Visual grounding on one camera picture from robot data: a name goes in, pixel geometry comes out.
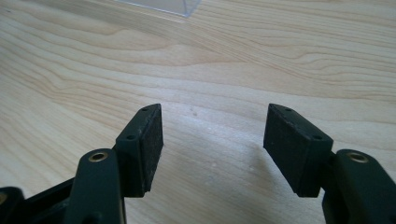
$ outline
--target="screw hole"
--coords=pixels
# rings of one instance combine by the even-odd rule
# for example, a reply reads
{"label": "screw hole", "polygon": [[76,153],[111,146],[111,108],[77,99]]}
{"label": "screw hole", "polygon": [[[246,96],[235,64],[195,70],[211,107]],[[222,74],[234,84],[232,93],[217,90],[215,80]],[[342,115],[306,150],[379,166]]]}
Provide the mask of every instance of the screw hole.
{"label": "screw hole", "polygon": [[103,161],[107,158],[107,156],[108,155],[105,152],[97,152],[97,153],[91,155],[88,160],[92,161],[92,162]]}
{"label": "screw hole", "polygon": [[356,152],[349,152],[349,153],[347,153],[347,155],[350,159],[352,159],[353,161],[356,161],[356,162],[366,163],[369,161],[367,159],[367,157],[365,157],[359,153],[356,153]]}
{"label": "screw hole", "polygon": [[322,137],[319,136],[319,135],[313,135],[312,137],[313,137],[314,139],[317,139],[317,140],[321,140],[321,139],[322,139]]}
{"label": "screw hole", "polygon": [[128,139],[128,140],[134,140],[135,138],[136,138],[136,136],[134,136],[134,135],[126,136],[126,139]]}

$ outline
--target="textured rubber surface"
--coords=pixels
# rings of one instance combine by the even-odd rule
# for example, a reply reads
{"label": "textured rubber surface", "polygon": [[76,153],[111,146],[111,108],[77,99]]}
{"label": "textured rubber surface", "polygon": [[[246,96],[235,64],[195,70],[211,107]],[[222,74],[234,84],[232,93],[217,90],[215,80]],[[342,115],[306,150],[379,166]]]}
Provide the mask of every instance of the textured rubber surface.
{"label": "textured rubber surface", "polygon": [[300,197],[318,197],[320,166],[331,155],[332,139],[294,110],[268,106],[264,148]]}
{"label": "textured rubber surface", "polygon": [[117,137],[124,197],[143,197],[150,191],[163,148],[161,105],[141,108]]}

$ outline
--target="clear plastic box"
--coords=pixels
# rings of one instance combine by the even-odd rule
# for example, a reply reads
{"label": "clear plastic box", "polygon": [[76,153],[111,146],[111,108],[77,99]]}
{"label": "clear plastic box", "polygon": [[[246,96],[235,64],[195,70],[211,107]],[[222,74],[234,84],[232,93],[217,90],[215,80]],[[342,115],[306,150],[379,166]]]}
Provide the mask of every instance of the clear plastic box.
{"label": "clear plastic box", "polygon": [[201,0],[117,0],[141,7],[149,7],[164,12],[189,17]]}

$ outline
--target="black plastic part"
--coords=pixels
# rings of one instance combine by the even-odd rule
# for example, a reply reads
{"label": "black plastic part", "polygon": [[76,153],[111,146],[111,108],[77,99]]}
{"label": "black plastic part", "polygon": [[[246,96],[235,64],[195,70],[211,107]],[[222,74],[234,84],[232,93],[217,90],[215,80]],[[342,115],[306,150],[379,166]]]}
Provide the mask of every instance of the black plastic part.
{"label": "black plastic part", "polygon": [[24,207],[22,191],[13,187],[0,189],[0,224],[23,223],[21,210]]}
{"label": "black plastic part", "polygon": [[26,200],[27,223],[62,223],[74,178]]}
{"label": "black plastic part", "polygon": [[376,159],[343,149],[333,166],[350,213],[348,223],[396,223],[396,185]]}
{"label": "black plastic part", "polygon": [[269,104],[264,148],[299,197],[318,197],[320,166],[332,139],[294,110]]}
{"label": "black plastic part", "polygon": [[140,109],[117,137],[122,195],[143,197],[150,191],[163,148],[161,105]]}
{"label": "black plastic part", "polygon": [[326,191],[322,201],[323,214],[327,224],[347,224],[349,212],[334,174],[333,164],[336,156],[334,153],[331,154],[328,162],[321,167],[319,175],[320,185]]}
{"label": "black plastic part", "polygon": [[125,223],[117,155],[96,149],[79,161],[64,217],[65,224]]}

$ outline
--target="wood grain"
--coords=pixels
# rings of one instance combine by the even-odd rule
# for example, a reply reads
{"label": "wood grain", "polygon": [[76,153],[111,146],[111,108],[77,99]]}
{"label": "wood grain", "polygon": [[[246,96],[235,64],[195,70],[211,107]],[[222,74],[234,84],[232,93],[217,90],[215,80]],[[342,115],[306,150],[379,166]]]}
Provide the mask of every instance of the wood grain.
{"label": "wood grain", "polygon": [[294,108],[396,179],[396,2],[203,0],[188,19],[109,0],[0,1],[0,186],[30,197],[163,105],[129,223],[324,223],[262,148]]}

